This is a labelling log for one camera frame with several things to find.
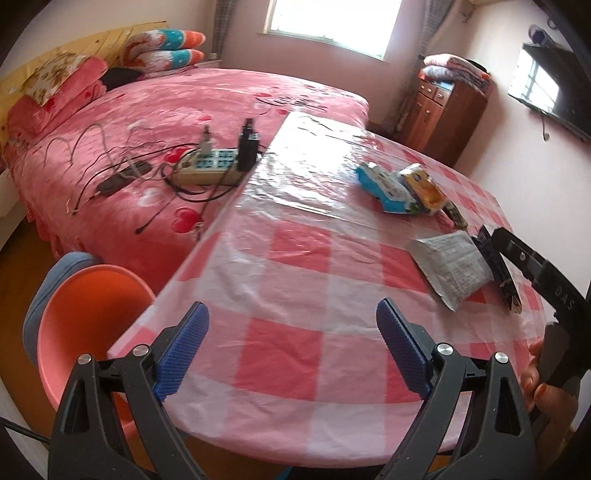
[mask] cabinet drawer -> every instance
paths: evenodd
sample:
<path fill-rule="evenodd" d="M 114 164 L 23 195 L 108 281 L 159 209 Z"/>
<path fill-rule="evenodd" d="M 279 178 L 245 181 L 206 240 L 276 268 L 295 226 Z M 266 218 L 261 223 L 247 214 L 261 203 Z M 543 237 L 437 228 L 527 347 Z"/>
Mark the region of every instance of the cabinet drawer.
<path fill-rule="evenodd" d="M 425 80 L 421 80 L 420 82 L 421 83 L 418 86 L 418 91 L 427 98 L 433 98 L 435 96 L 435 92 L 437 91 L 437 87 L 432 83 L 425 82 Z"/>
<path fill-rule="evenodd" d="M 435 130 L 442 112 L 443 108 L 440 105 L 418 93 L 404 123 L 400 143 L 413 150 L 422 151 Z"/>
<path fill-rule="evenodd" d="M 449 100 L 450 94 L 451 94 L 451 92 L 449 90 L 446 90 L 443 88 L 437 88 L 437 91 L 435 92 L 435 96 L 433 97 L 433 100 L 435 100 L 439 105 L 445 106 L 445 104 Z"/>

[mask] pink bedsheet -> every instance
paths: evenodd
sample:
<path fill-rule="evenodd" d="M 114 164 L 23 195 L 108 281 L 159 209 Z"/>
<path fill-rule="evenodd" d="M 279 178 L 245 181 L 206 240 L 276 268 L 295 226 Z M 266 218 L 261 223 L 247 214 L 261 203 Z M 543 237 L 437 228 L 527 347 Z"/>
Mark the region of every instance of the pink bedsheet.
<path fill-rule="evenodd" d="M 29 220 L 37 222 L 40 235 L 51 241 L 57 256 L 87 251 L 105 262 L 129 268 L 159 292 L 195 246 L 194 226 L 203 204 L 176 198 L 137 234 L 136 229 L 145 225 L 173 194 L 163 181 L 135 181 L 109 198 L 91 200 L 71 216 L 68 205 L 72 208 L 91 176 L 109 165 L 103 157 L 84 174 L 104 152 L 102 137 L 97 128 L 91 129 L 80 142 L 70 168 L 67 148 L 58 141 L 51 145 L 44 166 L 47 144 L 55 137 L 63 137 L 73 145 L 94 122 L 104 126 L 108 148 L 123 147 L 128 138 L 130 146 L 162 142 L 135 150 L 137 154 L 198 142 L 204 125 L 210 124 L 214 147 L 235 148 L 244 119 L 254 117 L 261 145 L 267 147 L 290 111 L 364 127 L 368 104 L 352 93 L 292 77 L 241 70 L 185 70 L 108 92 L 39 143 L 41 153 L 29 152 L 18 158 L 7 155 L 7 160 Z M 165 155 L 150 162 L 156 166 Z M 95 178 L 82 201 L 111 173 Z M 207 208 L 202 233 L 232 198 L 232 194 L 227 195 Z"/>

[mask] pink checkered tablecloth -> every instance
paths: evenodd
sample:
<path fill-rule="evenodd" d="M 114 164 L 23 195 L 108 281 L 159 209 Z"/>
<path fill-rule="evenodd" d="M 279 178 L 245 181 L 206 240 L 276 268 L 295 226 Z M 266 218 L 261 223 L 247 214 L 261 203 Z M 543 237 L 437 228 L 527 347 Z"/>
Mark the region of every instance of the pink checkered tablecloth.
<path fill-rule="evenodd" d="M 292 113 L 241 195 L 229 204 L 155 303 L 109 354 L 151 343 L 192 302 L 210 329 L 180 391 L 165 402 L 177 427 L 243 455 L 305 466 L 386 462 L 420 406 L 375 324 L 391 297 L 436 342 L 520 371 L 543 335 L 540 298 L 512 268 L 524 304 L 509 314 L 495 285 L 453 313 L 406 251 L 449 233 L 443 214 L 392 215 L 358 185 L 356 163 L 420 162 L 470 223 L 506 226 L 495 198 L 461 174 L 362 129 Z M 442 445 L 453 447 L 469 397 Z"/>

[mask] heart pattern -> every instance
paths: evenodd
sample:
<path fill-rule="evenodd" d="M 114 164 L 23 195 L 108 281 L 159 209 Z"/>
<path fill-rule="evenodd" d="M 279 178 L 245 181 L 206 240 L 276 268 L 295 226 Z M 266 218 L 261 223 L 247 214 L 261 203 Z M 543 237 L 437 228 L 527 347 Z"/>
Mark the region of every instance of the heart pattern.
<path fill-rule="evenodd" d="M 171 224 L 175 233 L 189 233 L 195 230 L 198 223 L 201 223 L 201 215 L 192 208 L 180 207 L 174 211 L 174 220 Z"/>

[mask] headboard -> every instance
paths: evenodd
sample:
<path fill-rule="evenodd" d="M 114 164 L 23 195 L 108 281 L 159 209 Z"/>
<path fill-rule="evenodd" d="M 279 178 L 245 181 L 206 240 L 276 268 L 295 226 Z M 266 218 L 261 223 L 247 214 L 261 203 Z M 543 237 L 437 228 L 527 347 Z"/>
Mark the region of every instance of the headboard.
<path fill-rule="evenodd" d="M 96 55 L 105 59 L 110 66 L 115 66 L 117 64 L 119 50 L 129 37 L 136 33 L 154 30 L 156 28 L 167 28 L 167 23 L 163 21 L 138 24 L 80 38 L 56 47 L 16 69 L 14 72 L 0 79 L 0 125 L 6 124 L 8 111 L 22 97 L 21 85 L 38 67 L 59 51 Z M 0 129 L 0 144 L 4 145 L 7 139 L 8 135 L 5 129 Z"/>

